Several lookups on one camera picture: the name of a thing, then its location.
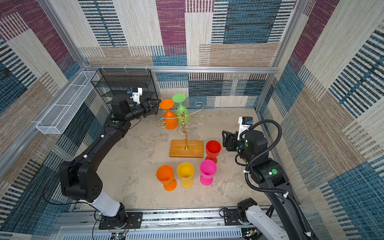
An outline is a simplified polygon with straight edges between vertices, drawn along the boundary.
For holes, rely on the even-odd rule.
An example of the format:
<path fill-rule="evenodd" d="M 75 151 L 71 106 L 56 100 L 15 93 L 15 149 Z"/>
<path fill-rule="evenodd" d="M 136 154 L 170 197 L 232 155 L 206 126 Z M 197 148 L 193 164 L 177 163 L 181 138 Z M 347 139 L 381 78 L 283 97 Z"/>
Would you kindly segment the green wine glass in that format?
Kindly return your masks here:
<path fill-rule="evenodd" d="M 187 124 L 189 122 L 189 110 L 182 104 L 187 99 L 185 94 L 175 94 L 172 98 L 172 100 L 175 103 L 178 103 L 179 106 L 176 108 L 176 115 L 178 117 L 179 124 L 182 122 L 182 113 L 185 114 L 185 123 Z"/>

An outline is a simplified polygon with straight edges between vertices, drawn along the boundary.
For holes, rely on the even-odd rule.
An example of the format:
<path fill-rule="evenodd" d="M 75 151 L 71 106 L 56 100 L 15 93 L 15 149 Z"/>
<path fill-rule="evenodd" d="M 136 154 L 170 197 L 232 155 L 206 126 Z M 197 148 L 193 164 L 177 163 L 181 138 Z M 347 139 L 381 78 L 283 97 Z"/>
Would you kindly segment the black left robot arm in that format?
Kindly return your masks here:
<path fill-rule="evenodd" d="M 160 99 L 134 99 L 133 95 L 113 97 L 102 134 L 72 161 L 59 167 L 62 194 L 86 203 L 101 213 L 105 229 L 121 229 L 128 225 L 125 206 L 110 197 L 103 189 L 97 170 L 104 157 L 131 128 L 131 121 L 156 113 Z"/>

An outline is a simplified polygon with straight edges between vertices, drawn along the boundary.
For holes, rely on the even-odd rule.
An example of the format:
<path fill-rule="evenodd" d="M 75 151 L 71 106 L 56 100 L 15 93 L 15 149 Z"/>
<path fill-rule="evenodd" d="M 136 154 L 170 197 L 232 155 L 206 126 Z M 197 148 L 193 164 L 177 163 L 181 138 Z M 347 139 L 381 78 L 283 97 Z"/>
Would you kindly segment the yellow wine glass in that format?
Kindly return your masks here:
<path fill-rule="evenodd" d="M 194 185 L 195 168 L 190 163 L 181 163 L 177 168 L 177 174 L 180 178 L 181 185 L 185 189 L 189 189 Z"/>

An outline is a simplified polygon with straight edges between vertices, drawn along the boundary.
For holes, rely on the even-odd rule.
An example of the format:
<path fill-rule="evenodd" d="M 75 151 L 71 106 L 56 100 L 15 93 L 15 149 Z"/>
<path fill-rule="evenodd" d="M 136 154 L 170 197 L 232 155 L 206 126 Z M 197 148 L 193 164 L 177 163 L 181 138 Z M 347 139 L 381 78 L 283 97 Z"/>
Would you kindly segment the pink wine glass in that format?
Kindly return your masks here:
<path fill-rule="evenodd" d="M 212 160 L 205 160 L 200 165 L 200 182 L 204 186 L 210 186 L 217 172 L 217 165 Z"/>

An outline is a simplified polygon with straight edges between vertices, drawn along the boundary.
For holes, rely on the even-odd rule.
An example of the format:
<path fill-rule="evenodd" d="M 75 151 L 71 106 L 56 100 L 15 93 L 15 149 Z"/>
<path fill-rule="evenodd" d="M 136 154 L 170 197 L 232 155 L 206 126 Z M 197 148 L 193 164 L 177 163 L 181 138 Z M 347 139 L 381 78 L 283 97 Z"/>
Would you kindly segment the orange wine glass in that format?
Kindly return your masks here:
<path fill-rule="evenodd" d="M 159 167 L 156 172 L 156 177 L 163 184 L 166 191 L 173 191 L 177 187 L 174 170 L 169 165 L 163 165 Z"/>
<path fill-rule="evenodd" d="M 179 125 L 177 115 L 171 111 L 174 104 L 174 101 L 171 99 L 164 99 L 160 103 L 160 108 L 166 111 L 162 122 L 167 130 L 174 130 Z"/>

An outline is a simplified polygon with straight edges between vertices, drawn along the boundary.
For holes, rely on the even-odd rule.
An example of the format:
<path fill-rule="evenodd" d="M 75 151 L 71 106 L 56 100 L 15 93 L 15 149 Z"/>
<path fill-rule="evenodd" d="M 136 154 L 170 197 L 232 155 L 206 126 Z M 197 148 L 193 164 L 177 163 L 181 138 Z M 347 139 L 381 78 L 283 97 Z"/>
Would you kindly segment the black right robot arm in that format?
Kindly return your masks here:
<path fill-rule="evenodd" d="M 269 157 L 281 139 L 281 128 L 278 127 L 278 136 L 271 145 L 254 127 L 236 133 L 223 131 L 222 136 L 223 147 L 244 160 L 247 185 L 268 197 L 283 226 L 279 227 L 251 198 L 238 203 L 239 221 L 254 225 L 269 240 L 316 240 L 318 237 L 295 200 L 286 173 Z"/>

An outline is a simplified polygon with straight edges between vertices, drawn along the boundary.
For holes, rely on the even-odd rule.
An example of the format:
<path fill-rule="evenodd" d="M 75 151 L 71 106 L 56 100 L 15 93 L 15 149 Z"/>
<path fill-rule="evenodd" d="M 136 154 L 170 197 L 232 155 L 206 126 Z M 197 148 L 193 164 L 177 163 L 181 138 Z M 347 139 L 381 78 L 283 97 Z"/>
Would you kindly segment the red wine glass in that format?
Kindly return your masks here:
<path fill-rule="evenodd" d="M 222 146 L 219 142 L 211 140 L 206 144 L 206 160 L 211 160 L 215 164 L 217 164 L 217 157 L 221 152 Z"/>

